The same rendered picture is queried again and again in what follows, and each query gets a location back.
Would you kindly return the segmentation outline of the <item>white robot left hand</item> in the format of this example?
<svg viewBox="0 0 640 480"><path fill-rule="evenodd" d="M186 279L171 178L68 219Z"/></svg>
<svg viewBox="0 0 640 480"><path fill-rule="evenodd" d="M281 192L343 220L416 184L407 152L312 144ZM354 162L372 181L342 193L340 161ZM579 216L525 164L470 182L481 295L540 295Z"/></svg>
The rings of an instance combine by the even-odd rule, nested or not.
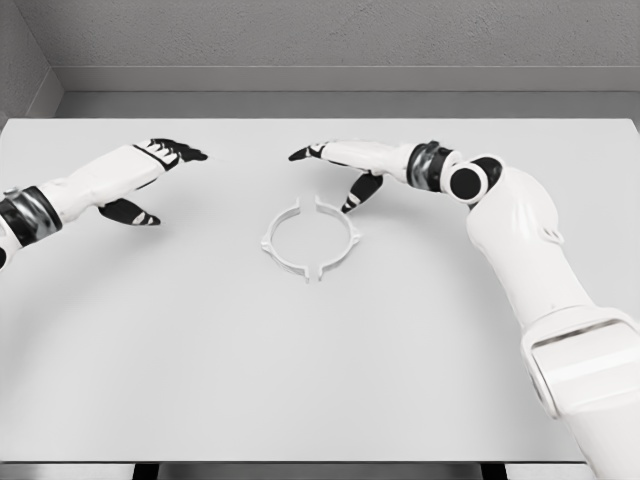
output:
<svg viewBox="0 0 640 480"><path fill-rule="evenodd" d="M80 168L69 180L90 206L112 221L132 226L157 226L160 219L127 200L182 163L201 162L208 155L187 144L152 138L122 146Z"/></svg>

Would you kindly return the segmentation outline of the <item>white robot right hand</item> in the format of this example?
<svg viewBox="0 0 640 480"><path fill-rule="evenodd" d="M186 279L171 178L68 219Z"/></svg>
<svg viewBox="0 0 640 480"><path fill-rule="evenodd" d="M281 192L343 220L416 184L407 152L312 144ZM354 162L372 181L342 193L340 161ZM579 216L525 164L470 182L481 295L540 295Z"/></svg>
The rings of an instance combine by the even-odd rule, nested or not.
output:
<svg viewBox="0 0 640 480"><path fill-rule="evenodd" d="M402 183L407 182L408 153L400 147L368 141L329 141L303 147L292 153L288 160L295 162L307 158L317 158L362 172L341 206L344 214L373 196L384 183L385 175Z"/></svg>

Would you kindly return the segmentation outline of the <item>white pipe clamp half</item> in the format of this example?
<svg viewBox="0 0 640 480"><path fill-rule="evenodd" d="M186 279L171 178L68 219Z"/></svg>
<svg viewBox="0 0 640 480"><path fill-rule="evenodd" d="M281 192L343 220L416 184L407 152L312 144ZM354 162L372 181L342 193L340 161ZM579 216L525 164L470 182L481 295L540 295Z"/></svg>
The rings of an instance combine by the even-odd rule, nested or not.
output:
<svg viewBox="0 0 640 480"><path fill-rule="evenodd" d="M337 257L318 267L318 280L322 281L327 272L337 268L348 258L355 246L360 242L362 235L351 219L340 208L324 202L318 195L315 196L314 203L318 212L336 218L345 227L349 236L347 245L342 252Z"/></svg>
<svg viewBox="0 0 640 480"><path fill-rule="evenodd" d="M283 270L301 276L306 283L310 281L309 267L305 265L295 264L282 257L273 243L274 235L278 227L285 222L301 213L300 198L297 198L294 204L278 213L269 223L266 232L261 239L261 249L267 253L271 259L279 265Z"/></svg>

